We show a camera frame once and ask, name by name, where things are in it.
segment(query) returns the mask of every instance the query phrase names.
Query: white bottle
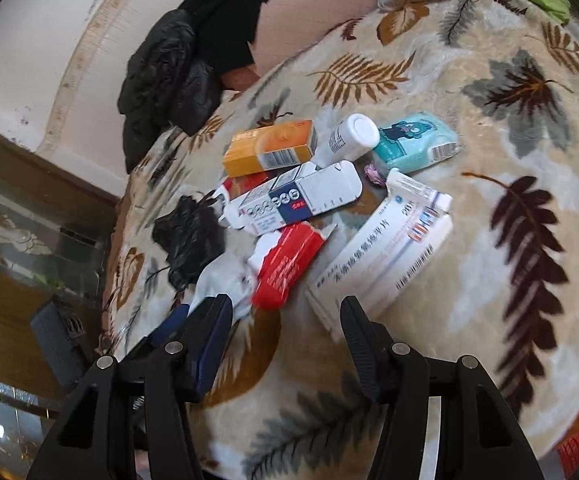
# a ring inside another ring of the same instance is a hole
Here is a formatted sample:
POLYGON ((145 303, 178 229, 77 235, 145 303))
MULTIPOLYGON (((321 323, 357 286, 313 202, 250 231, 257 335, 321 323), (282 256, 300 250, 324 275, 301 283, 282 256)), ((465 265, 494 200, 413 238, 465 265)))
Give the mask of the white bottle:
POLYGON ((378 127, 363 114, 352 114, 332 132, 327 142, 320 142, 312 162, 326 168, 336 162, 357 158, 374 149, 380 140, 378 127))

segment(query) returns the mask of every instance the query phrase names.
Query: orange box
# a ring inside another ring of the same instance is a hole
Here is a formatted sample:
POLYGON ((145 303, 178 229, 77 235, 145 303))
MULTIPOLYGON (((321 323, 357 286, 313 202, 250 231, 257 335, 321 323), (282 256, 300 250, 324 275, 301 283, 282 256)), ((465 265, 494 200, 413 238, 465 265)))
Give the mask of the orange box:
POLYGON ((312 121, 294 121, 240 132, 223 156, 231 177, 297 166, 311 160, 316 149, 312 121))

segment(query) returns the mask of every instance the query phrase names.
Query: teal package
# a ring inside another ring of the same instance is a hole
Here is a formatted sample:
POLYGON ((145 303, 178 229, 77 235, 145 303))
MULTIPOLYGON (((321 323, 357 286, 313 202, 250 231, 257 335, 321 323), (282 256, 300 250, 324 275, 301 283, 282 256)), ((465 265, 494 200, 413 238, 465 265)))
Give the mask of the teal package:
POLYGON ((380 141, 374 148, 373 162, 383 176, 394 168, 401 173, 427 168, 460 150, 458 134, 438 117, 425 113, 379 126, 378 131, 380 141))

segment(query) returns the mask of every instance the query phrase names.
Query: cartoon character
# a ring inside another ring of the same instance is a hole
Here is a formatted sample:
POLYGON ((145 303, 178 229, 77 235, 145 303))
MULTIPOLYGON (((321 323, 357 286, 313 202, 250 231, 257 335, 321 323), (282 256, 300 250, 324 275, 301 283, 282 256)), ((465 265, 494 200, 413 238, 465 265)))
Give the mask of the cartoon character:
POLYGON ((392 124, 389 128, 378 128, 380 132, 389 140, 392 144, 396 144, 398 139, 403 137, 406 139, 420 139, 428 130, 433 128, 431 123, 423 123, 416 121, 414 123, 408 123, 406 121, 400 121, 399 123, 392 124))

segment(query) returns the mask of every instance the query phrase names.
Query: blanket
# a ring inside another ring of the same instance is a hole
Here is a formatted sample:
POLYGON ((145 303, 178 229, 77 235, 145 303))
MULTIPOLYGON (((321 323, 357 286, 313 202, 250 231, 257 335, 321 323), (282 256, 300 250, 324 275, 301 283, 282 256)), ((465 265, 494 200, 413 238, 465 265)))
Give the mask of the blanket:
MULTIPOLYGON (((372 12, 223 102, 195 136, 163 134, 128 184, 101 350, 123 358, 180 301, 158 272, 154 220, 221 182, 236 132, 309 118, 321 140, 352 112, 379 123, 428 112, 459 132, 457 156, 414 175, 454 197, 454 230, 377 320, 423 355, 477 356, 545 454, 579 413, 579 22, 564 28, 527 0, 372 12)), ((338 228, 281 311, 237 325, 212 390, 189 407, 201 463, 221 477, 367 474, 383 410, 304 294, 384 197, 363 179, 356 202, 313 219, 338 228)), ((227 251, 249 255, 254 243, 226 232, 227 251)), ((427 431, 421 478, 433 477, 434 399, 427 431)))

